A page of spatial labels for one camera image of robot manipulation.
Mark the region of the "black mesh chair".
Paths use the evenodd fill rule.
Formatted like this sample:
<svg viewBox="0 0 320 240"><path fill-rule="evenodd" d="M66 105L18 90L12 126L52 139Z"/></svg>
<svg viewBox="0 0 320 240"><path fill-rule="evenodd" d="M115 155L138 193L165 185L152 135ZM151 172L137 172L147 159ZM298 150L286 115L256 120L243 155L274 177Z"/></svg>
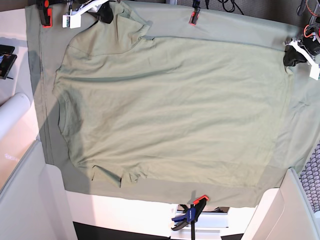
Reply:
<svg viewBox="0 0 320 240"><path fill-rule="evenodd" d="M314 213L320 210L320 143L300 173L300 182Z"/></svg>

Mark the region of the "red clamp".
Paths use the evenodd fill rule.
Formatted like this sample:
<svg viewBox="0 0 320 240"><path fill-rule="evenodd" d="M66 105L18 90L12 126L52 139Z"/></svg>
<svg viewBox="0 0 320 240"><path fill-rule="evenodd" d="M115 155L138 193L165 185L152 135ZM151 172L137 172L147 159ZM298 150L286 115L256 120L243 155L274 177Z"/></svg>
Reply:
<svg viewBox="0 0 320 240"><path fill-rule="evenodd" d="M49 0L36 0L40 23L43 28L52 27L52 9Z"/></svg>
<svg viewBox="0 0 320 240"><path fill-rule="evenodd" d="M193 0L193 3L192 3L193 12L189 20L189 24L192 26L195 26L197 24L199 14L201 11L200 2L201 2L200 0Z"/></svg>

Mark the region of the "light green T-shirt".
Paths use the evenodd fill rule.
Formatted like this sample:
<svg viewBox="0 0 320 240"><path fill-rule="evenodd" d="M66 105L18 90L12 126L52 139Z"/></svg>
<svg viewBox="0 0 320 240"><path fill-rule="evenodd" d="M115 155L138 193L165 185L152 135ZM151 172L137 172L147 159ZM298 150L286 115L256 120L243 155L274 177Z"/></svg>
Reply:
<svg viewBox="0 0 320 240"><path fill-rule="evenodd" d="M72 164L118 187L256 186L292 95L282 53L143 34L97 24L68 44L53 91Z"/></svg>

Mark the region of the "red clamp top middle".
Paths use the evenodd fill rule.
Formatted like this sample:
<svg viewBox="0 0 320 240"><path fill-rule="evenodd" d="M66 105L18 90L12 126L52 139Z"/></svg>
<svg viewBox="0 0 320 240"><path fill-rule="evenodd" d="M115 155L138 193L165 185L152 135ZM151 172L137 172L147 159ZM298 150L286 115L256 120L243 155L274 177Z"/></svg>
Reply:
<svg viewBox="0 0 320 240"><path fill-rule="evenodd" d="M200 2L201 2L200 0L193 0L193 3L192 3L193 12L189 20L189 24L192 26L195 26L197 24L199 14L201 11Z"/></svg>

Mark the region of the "blue bar clamp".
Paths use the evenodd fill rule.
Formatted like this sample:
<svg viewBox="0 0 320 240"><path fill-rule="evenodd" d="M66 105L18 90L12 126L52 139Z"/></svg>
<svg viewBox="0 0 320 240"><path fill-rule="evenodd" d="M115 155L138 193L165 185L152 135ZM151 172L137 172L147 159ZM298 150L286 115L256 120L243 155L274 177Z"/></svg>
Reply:
<svg viewBox="0 0 320 240"><path fill-rule="evenodd" d="M172 227L171 230L179 231L185 228L186 226L191 225L191 240L195 240L195 223L198 221L199 216L203 212L209 200L210 199L207 195L203 195L194 200L190 207L187 207L185 204L180 204L179 206L183 208L184 215L180 215L171 219L174 223L177 223L177 225Z"/></svg>

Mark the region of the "black phone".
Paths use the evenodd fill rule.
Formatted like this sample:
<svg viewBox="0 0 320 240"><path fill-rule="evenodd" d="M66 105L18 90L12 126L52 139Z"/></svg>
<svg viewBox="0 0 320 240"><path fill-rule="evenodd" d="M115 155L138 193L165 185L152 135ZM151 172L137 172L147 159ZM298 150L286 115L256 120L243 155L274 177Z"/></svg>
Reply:
<svg viewBox="0 0 320 240"><path fill-rule="evenodd" d="M0 78L5 80L12 69L17 55L14 54L15 47L10 45L0 45Z"/></svg>

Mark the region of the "red clamp top left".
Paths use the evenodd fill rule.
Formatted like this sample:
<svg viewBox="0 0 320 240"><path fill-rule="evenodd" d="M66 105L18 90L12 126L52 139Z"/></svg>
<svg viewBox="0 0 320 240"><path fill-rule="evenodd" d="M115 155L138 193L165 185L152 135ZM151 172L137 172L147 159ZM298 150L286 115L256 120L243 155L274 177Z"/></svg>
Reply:
<svg viewBox="0 0 320 240"><path fill-rule="evenodd" d="M52 9L49 0L36 0L40 23L43 28L52 27Z"/></svg>

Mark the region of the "white paper roll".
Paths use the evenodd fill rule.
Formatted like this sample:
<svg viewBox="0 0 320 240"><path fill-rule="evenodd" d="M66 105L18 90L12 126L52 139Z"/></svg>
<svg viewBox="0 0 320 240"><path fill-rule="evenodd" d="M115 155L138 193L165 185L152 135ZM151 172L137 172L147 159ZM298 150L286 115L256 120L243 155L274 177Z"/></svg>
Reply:
<svg viewBox="0 0 320 240"><path fill-rule="evenodd" d="M0 106L0 139L11 130L30 107L29 98L22 92L16 93Z"/></svg>

